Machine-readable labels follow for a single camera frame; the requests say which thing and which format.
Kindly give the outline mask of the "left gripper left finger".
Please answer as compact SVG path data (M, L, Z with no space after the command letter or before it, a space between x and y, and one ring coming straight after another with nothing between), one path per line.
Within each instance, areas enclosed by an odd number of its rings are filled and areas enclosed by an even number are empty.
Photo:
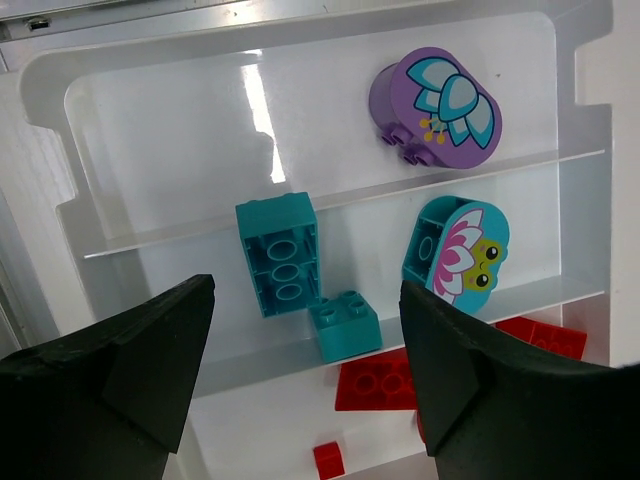
M195 275L1 362L5 479L159 479L180 446L215 305Z

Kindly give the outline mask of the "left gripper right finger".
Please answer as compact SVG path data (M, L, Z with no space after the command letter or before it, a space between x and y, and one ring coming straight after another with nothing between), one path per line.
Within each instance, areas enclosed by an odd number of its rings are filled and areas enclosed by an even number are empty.
M400 317L442 479L635 479L639 368L529 345L412 282Z

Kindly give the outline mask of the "red curved brick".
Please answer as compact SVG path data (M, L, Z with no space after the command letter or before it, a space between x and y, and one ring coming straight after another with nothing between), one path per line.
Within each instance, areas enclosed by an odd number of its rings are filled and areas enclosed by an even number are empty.
M495 327L537 348L578 361L583 358L587 342L585 332L522 316L498 321Z

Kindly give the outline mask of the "red long brick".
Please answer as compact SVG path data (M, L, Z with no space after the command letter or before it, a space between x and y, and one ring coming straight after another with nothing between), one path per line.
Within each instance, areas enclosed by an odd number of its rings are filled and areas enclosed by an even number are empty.
M336 411L413 411L417 409L405 348L345 362L340 367Z

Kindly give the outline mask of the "teal frog brick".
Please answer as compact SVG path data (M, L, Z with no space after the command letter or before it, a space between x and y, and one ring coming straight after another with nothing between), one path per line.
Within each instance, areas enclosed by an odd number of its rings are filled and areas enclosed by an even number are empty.
M453 195L437 197L418 214L402 279L475 314L497 286L509 241L508 220L495 205Z

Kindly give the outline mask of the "teal small brick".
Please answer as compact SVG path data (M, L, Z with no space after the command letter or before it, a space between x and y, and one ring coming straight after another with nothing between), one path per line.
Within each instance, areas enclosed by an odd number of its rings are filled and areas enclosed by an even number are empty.
M309 309L311 324L325 364L373 352L382 348L378 315L355 290L322 298Z

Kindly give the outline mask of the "tiny red brick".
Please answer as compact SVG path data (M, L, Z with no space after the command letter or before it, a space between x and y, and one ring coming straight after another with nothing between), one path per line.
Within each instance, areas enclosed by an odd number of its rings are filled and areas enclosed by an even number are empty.
M344 461L337 442L315 446L313 456L320 480L330 480L345 474Z

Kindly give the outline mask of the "purple paw brick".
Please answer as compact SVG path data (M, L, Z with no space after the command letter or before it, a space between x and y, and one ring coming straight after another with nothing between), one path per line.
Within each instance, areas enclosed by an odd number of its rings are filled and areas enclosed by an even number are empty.
M381 140L410 165L472 169L502 135L495 98L447 50L418 48L378 73L368 94Z

